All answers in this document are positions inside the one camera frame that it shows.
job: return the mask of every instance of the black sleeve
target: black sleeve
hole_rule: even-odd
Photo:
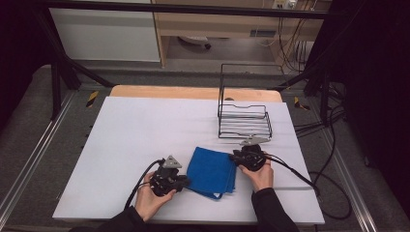
[[[258,232],[299,231],[286,214],[273,188],[264,188],[252,195],[252,205],[258,220]]]
[[[129,207],[116,217],[100,225],[97,229],[76,227],[70,230],[70,232],[147,232],[147,226],[135,208]]]

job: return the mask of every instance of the wall outlet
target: wall outlet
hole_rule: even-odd
[[[274,0],[273,9],[284,9],[286,7],[286,0]]]
[[[298,0],[274,0],[272,8],[278,10],[293,10],[297,3]]]

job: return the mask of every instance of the wooden edge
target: wooden edge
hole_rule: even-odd
[[[112,88],[109,96],[127,98],[217,100],[219,93],[219,88],[117,85]],[[225,89],[224,98],[231,98],[235,101],[282,102],[280,93],[273,90]]]

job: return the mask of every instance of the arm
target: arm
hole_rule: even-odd
[[[144,177],[144,185],[138,191],[135,201],[135,207],[129,207],[117,216],[103,223],[100,227],[93,230],[84,230],[85,228],[74,228],[71,232],[93,231],[93,232],[142,232],[147,231],[145,221],[149,220],[162,205],[172,199],[176,190],[172,190],[165,196],[158,197],[150,188],[149,181],[154,173],[148,173]]]
[[[251,200],[258,220],[258,231],[299,231],[296,224],[283,210],[273,189],[274,170],[271,167],[271,161],[267,159],[262,168],[255,172],[249,171],[242,165],[239,168],[253,184],[254,193]]]
[[[273,188],[264,188],[252,195],[252,205],[258,220],[258,231],[299,231],[283,210]]]

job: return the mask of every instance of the aluminum rail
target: aluminum rail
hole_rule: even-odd
[[[62,103],[62,110],[57,115],[57,117],[48,124],[43,136],[40,138],[37,146],[33,150],[31,156],[26,161],[24,167],[21,169],[18,177],[15,179],[14,184],[10,188],[7,195],[3,198],[0,203],[0,231],[6,225],[6,221],[12,214],[15,205],[17,204],[21,194],[24,192],[26,186],[28,185],[31,177],[33,176],[37,166],[39,165],[48,145],[50,144],[54,134],[57,132],[64,117],[66,116],[70,105],[72,104],[75,91],[70,91],[65,97]]]
[[[316,101],[312,99],[307,99],[307,100],[310,104],[313,114],[316,116],[316,119],[321,120],[320,110],[319,110],[320,106],[317,104]],[[331,130],[329,128],[325,128],[322,130],[322,133],[328,145],[327,148],[330,151],[332,148],[333,140],[334,140],[332,137]],[[362,194],[360,193],[360,190],[358,186],[356,185],[354,177],[350,173],[345,161],[343,160],[342,154],[338,150],[337,146],[335,147],[334,159],[332,160],[332,162],[335,165],[335,168],[344,186],[344,189],[349,195],[350,201],[352,203],[353,211],[356,214],[358,223],[362,227],[362,231],[377,232],[377,226],[374,223],[373,217],[371,216],[370,211],[367,208],[366,202],[364,201]]]
[[[243,15],[265,17],[289,17],[308,19],[341,19],[347,17],[345,13],[329,13],[320,11],[293,11],[257,8],[234,8],[197,5],[172,5],[172,4],[144,4],[144,3],[118,3],[118,2],[92,2],[70,0],[37,0],[38,6],[54,9],[76,9],[118,12],[151,12],[151,13],[179,13],[202,15]]]

